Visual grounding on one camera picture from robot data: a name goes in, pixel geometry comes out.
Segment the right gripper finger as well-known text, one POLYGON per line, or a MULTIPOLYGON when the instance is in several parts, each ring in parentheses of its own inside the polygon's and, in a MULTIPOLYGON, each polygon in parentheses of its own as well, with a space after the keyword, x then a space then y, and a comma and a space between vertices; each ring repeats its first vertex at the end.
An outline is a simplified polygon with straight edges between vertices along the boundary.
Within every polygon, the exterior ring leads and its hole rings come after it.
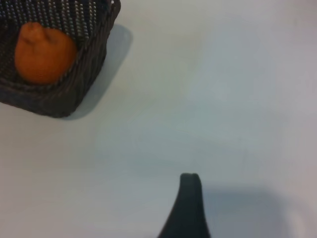
POLYGON ((210 237, 200 177, 182 173, 177 197, 158 238, 210 237))

